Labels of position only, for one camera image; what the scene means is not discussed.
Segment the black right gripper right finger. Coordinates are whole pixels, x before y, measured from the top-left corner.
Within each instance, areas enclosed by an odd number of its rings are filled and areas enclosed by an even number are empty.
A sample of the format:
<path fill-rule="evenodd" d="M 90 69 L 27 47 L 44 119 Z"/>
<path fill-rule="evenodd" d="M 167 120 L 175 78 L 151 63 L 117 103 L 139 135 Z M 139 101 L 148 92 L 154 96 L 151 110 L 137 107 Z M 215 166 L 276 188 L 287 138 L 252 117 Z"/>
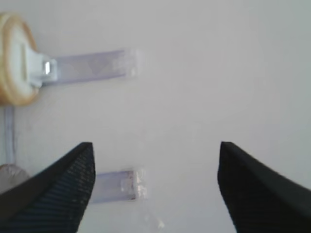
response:
<path fill-rule="evenodd" d="M 309 233 L 311 191 L 222 142 L 219 190 L 238 233 Z"/>

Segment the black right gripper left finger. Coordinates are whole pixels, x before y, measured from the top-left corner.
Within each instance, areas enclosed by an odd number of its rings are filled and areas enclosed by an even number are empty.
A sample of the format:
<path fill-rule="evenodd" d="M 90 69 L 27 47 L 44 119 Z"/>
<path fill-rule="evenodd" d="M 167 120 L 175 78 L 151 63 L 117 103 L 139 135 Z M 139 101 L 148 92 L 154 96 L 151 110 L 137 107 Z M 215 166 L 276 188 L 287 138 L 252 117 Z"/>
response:
<path fill-rule="evenodd" d="M 93 144 L 83 142 L 0 196 L 2 233 L 75 233 L 95 184 Z"/>

